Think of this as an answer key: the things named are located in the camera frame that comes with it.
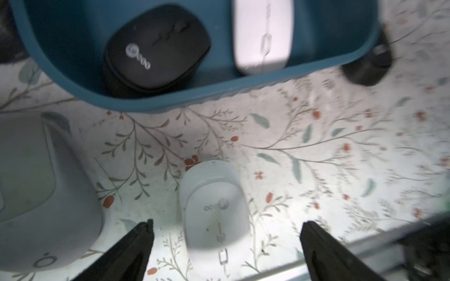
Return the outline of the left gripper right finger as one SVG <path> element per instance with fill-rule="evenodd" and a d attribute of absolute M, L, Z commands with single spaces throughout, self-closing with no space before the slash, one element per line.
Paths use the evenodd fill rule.
<path fill-rule="evenodd" d="M 303 223 L 300 242 L 313 281 L 383 280 L 314 221 Z"/>

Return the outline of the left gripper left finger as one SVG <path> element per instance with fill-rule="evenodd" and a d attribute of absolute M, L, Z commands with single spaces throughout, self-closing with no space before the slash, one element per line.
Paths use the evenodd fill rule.
<path fill-rule="evenodd" d="M 154 244 L 154 221 L 137 224 L 76 281 L 141 281 Z"/>

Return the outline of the light grey computer mouse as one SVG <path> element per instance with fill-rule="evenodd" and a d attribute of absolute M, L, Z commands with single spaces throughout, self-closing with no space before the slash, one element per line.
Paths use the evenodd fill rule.
<path fill-rule="evenodd" d="M 96 191 L 61 134 L 38 115 L 1 122 L 1 270 L 78 260 L 98 239 Z"/>

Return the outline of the white slim computer mouse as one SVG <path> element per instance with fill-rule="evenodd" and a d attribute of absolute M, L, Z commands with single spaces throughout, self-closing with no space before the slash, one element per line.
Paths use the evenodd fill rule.
<path fill-rule="evenodd" d="M 179 187 L 186 249 L 203 278 L 228 277 L 251 248 L 250 212 L 234 167 L 222 160 L 190 168 Z"/>

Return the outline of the black computer mouse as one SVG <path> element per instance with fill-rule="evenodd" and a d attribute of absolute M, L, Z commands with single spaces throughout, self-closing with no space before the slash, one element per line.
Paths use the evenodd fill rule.
<path fill-rule="evenodd" d="M 126 23 L 109 39 L 103 77 L 109 94 L 132 99 L 183 88 L 212 47 L 200 20 L 176 4 L 160 5 Z"/>
<path fill-rule="evenodd" d="M 341 66 L 344 76 L 353 84 L 366 87 L 378 84 L 393 64 L 393 52 L 384 29 L 374 47 L 359 59 Z"/>

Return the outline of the teal plastic storage box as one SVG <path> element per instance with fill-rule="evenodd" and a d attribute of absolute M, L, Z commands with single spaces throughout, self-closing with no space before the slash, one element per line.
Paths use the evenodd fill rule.
<path fill-rule="evenodd" d="M 377 1 L 295 1 L 294 40 L 286 68 L 242 76 L 232 54 L 230 1 L 180 1 L 204 24 L 212 48 L 189 84 L 161 96 L 125 100 L 110 96 L 101 64 L 107 41 L 161 1 L 11 1 L 28 53 L 58 86 L 97 107 L 157 112 L 204 103 L 339 66 L 365 55 L 380 34 Z"/>

